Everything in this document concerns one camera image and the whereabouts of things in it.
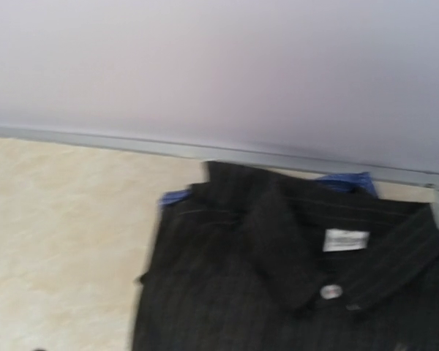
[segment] floor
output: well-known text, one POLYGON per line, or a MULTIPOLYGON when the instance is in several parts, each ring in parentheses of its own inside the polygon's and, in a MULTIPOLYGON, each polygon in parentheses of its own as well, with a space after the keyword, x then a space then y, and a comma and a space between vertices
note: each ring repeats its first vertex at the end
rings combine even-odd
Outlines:
POLYGON ((0 138, 0 351, 126 350, 157 201, 203 179, 197 160, 0 138))

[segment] striped shirt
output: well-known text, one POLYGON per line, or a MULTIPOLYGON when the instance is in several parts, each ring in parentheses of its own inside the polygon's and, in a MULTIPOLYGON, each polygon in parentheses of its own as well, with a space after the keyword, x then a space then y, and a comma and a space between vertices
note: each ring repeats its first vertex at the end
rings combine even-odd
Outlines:
POLYGON ((134 351, 439 351, 429 204, 208 162, 162 212, 134 351), (329 230, 366 249, 323 252, 329 230))

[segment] button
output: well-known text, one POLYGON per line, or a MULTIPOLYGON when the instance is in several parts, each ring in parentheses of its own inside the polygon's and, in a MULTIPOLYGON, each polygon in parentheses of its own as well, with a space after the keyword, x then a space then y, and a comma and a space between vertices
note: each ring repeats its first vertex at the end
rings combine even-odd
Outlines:
POLYGON ((322 296, 322 298, 325 298, 326 300, 330 300, 331 298, 339 298, 342 294, 342 287, 336 284, 326 285, 325 287, 320 289, 320 296, 322 296))
POLYGON ((346 309, 348 311, 358 311, 359 309, 361 309, 361 307, 359 305, 354 304, 354 305, 347 305, 346 309))

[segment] gray trim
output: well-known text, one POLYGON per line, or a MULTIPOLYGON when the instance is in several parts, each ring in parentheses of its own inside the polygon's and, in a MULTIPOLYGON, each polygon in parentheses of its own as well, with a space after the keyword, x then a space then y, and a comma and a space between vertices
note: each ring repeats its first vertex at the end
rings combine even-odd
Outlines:
POLYGON ((187 157, 193 159, 217 159, 246 165, 303 170, 316 173, 371 172, 374 179, 418 186, 435 186, 439 189, 439 174, 399 170, 395 168, 359 165, 348 162, 326 161, 299 156, 267 154, 211 146, 195 146, 164 143, 151 140, 124 139, 99 135, 81 135, 65 132, 49 132, 30 129, 0 127, 0 137, 16 137, 27 140, 49 141, 96 148, 137 151, 149 154, 187 157))

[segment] white wall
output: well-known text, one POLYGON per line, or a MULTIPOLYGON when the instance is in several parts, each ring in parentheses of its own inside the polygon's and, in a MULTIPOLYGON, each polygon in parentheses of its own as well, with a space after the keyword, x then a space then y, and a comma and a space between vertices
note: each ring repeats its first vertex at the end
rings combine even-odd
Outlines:
POLYGON ((439 172, 439 0, 0 0, 0 125, 439 172))

